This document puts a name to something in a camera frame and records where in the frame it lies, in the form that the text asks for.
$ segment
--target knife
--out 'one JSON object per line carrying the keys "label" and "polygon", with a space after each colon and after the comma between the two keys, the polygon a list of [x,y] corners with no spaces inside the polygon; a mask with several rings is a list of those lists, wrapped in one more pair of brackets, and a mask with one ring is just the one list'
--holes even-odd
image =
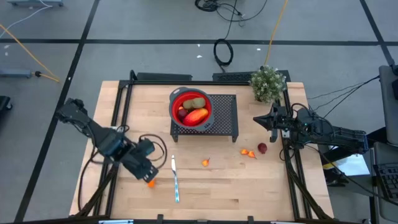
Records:
{"label": "knife", "polygon": [[174,174],[175,202],[179,203],[180,202],[180,194],[178,193],[177,170],[175,168],[174,155],[172,155],[172,171]]}

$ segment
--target gray floor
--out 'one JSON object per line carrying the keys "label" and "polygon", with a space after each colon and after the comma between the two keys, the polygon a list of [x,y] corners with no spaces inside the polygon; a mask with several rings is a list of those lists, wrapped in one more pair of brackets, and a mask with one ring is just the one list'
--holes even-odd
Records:
{"label": "gray floor", "polygon": [[[11,31],[18,38],[79,39],[93,0],[64,0],[65,7],[42,11]],[[251,16],[263,0],[239,0],[238,8]],[[367,0],[385,41],[398,41],[393,29],[395,0]],[[265,10],[244,27],[233,24],[229,39],[266,40],[271,36],[282,1],[268,0]],[[0,2],[0,23],[10,23],[34,9]],[[228,22],[216,13],[201,12],[192,1],[101,0],[89,39],[218,39]],[[276,40],[376,41],[359,0],[290,0]],[[26,44],[46,66],[65,80],[77,44]],[[234,45],[227,72],[251,71],[264,63],[266,45]],[[92,115],[103,80],[126,79],[136,72],[189,73],[194,80],[211,80],[220,72],[213,45],[86,44],[68,97],[81,98]],[[389,47],[398,60],[398,47]],[[228,51],[220,49],[222,60]],[[288,69],[293,82],[304,82],[307,96],[363,82],[386,64],[379,46],[273,45],[269,65]],[[0,44],[0,67],[42,70],[17,44]],[[0,129],[0,222],[13,221],[47,132],[63,83],[44,78],[0,79],[0,95],[12,97],[14,109]],[[310,101],[313,107],[330,99]],[[325,114],[331,106],[319,110]],[[328,119],[337,126],[367,132],[384,126],[381,91],[372,82],[342,103]],[[25,220],[66,217],[87,139],[72,126],[58,124]],[[369,217],[368,198],[330,189],[337,218],[357,222]]]}

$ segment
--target green plant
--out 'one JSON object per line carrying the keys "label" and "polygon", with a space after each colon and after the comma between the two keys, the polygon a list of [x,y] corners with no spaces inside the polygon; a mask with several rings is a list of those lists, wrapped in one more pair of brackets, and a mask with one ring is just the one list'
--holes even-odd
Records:
{"label": "green plant", "polygon": [[286,77],[268,65],[251,74],[250,85],[257,101],[270,103],[280,98],[286,90]]}

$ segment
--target wooden tabletop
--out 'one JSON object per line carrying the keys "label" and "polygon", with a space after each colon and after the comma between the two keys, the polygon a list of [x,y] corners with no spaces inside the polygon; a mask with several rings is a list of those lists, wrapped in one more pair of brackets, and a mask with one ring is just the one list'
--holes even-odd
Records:
{"label": "wooden tabletop", "polygon": [[[103,82],[94,120],[109,126],[113,113],[118,82]],[[235,94],[238,107],[239,136],[232,143],[230,136],[179,136],[174,142],[170,135],[169,95],[179,86],[134,85],[126,136],[137,141],[145,133],[163,138],[169,151],[167,162],[155,178],[155,188],[136,180],[123,166],[119,170],[114,195],[112,218],[156,219],[164,214],[168,220],[294,220],[285,163],[279,159],[280,137],[269,142],[271,132],[255,123],[254,116],[267,114],[270,105],[254,100],[250,86],[189,86],[208,94]],[[288,83],[291,103],[307,105],[303,83]],[[121,120],[123,101],[118,121]],[[257,145],[268,146],[260,154]],[[92,144],[88,141],[82,167],[88,160]],[[241,149],[254,150],[258,159],[240,155]],[[155,151],[152,157],[160,154]],[[177,165],[180,203],[175,202],[171,155]],[[301,150],[307,189],[324,211],[333,216],[320,157],[310,148]],[[210,158],[210,165],[201,162]],[[86,203],[98,186],[101,165],[90,164],[83,178],[82,203]],[[77,209],[77,186],[70,214]],[[303,215],[302,203],[300,213]]]}

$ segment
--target black floor line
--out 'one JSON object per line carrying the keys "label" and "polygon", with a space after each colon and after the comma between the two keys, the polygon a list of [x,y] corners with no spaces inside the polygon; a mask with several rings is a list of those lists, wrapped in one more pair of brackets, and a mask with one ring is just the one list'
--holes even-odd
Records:
{"label": "black floor line", "polygon": [[381,50],[383,51],[383,54],[387,60],[387,64],[388,65],[394,64],[394,60],[391,57],[390,51],[388,51],[387,45],[384,42],[383,37],[381,36],[379,28],[377,27],[376,22],[373,19],[372,13],[371,13],[368,5],[366,4],[366,1],[365,0],[359,0],[359,1],[361,2],[361,5],[366,14],[366,17],[368,18],[368,21],[372,27],[373,32],[374,32],[374,35],[376,36],[377,41],[379,41],[379,43],[380,43]]}
{"label": "black floor line", "polygon": [[36,160],[35,166],[32,171],[32,175],[30,176],[29,182],[27,184],[25,194],[22,198],[21,204],[19,205],[18,212],[17,212],[15,220],[14,220],[15,222],[22,222],[25,217],[26,211],[29,206],[30,199],[32,198],[37,180],[39,179],[40,171],[43,168],[45,157],[47,155],[47,152],[49,151],[50,143],[51,143],[52,137],[54,135],[55,128],[57,127],[58,119],[55,118],[55,112],[65,102],[70,84],[73,80],[73,75],[75,74],[75,70],[78,65],[80,55],[83,50],[85,40],[87,39],[88,32],[90,31],[91,23],[93,22],[99,2],[100,2],[100,0],[95,0],[93,3],[93,7],[91,8],[90,15],[88,16],[86,26],[81,35],[81,39],[79,41],[79,45],[77,47],[75,56],[72,60],[72,64],[70,65],[68,76],[65,79],[65,82],[63,84],[60,98],[58,99],[57,107],[55,108],[54,115],[52,116],[52,119],[50,122],[50,126],[45,135],[42,148],[40,149],[39,156]]}
{"label": "black floor line", "polygon": [[[19,39],[24,44],[79,44],[80,39]],[[216,40],[122,40],[87,39],[86,44],[214,44]],[[230,44],[267,45],[269,40],[229,40]],[[0,43],[15,43],[14,39],[0,39]],[[343,41],[343,40],[274,40],[273,45],[307,46],[377,46],[380,41]],[[386,46],[398,46],[398,41],[384,42]]]}

